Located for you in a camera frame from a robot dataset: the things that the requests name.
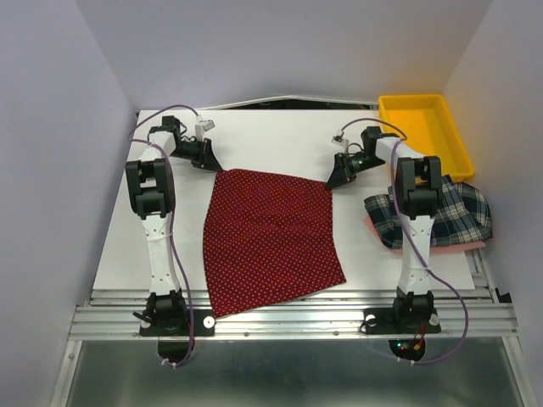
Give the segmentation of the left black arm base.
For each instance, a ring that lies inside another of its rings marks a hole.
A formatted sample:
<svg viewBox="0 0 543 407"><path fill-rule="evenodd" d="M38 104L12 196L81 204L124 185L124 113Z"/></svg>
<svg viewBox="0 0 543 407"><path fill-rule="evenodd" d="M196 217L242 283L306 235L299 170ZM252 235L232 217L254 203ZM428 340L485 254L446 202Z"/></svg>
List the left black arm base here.
<svg viewBox="0 0 543 407"><path fill-rule="evenodd" d="M157 338L157 353L163 365L185 365L194 351L197 337L213 337L216 321L209 309L187 305L181 292L157 296L152 293L145 309L133 311L141 337Z"/></svg>

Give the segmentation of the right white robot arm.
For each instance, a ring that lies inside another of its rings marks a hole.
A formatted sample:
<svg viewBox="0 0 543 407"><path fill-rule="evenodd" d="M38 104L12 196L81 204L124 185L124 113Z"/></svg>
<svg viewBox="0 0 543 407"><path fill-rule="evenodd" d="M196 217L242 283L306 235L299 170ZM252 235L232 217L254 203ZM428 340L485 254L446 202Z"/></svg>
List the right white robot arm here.
<svg viewBox="0 0 543 407"><path fill-rule="evenodd" d="M326 182L326 189L333 190L353 182L364 170L390 165L393 204L402 229L402 269L393 305L374 311L372 320L379 325L390 322L401 331L439 324L428 268L431 232L443 197L440 159L416 152L405 140L368 126L361 134L361 151L350 153L344 130L338 131L333 143L344 151L334 155Z"/></svg>

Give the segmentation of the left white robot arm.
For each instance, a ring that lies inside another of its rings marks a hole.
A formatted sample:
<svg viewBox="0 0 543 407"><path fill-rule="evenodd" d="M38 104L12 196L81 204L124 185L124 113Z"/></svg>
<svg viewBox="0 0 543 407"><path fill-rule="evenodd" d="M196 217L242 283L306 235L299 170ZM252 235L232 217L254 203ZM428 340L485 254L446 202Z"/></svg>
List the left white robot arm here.
<svg viewBox="0 0 543 407"><path fill-rule="evenodd" d="M176 194L170 158L187 159L195 168L221 172L205 133L215 127L213 120L196 116L195 135L186 137L186 126L173 115L164 116L144 140L139 158L125 164L128 198L132 212L144 230L150 265L150 287L146 308L137 318L144 326L164 327L171 334L183 332L190 322L189 308L183 297L188 285L177 276L181 266L173 243Z"/></svg>

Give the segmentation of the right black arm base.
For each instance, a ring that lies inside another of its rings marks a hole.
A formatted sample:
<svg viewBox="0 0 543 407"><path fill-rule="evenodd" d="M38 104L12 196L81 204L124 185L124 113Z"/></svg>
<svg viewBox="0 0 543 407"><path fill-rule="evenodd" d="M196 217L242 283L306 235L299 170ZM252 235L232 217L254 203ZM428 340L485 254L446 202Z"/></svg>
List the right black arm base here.
<svg viewBox="0 0 543 407"><path fill-rule="evenodd" d="M389 307L365 309L359 328L367 335L396 335L389 340L394 356L419 362L426 351L426 335L441 333L434 296L399 293Z"/></svg>

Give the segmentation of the red polka dot skirt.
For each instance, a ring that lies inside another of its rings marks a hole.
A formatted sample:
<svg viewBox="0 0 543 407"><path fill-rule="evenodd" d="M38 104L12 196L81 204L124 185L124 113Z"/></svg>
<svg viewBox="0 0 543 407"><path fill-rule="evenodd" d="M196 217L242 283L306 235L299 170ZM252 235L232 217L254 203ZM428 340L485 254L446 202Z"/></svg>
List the red polka dot skirt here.
<svg viewBox="0 0 543 407"><path fill-rule="evenodd" d="M203 230L215 318L345 283L324 182L253 170L216 176Z"/></svg>

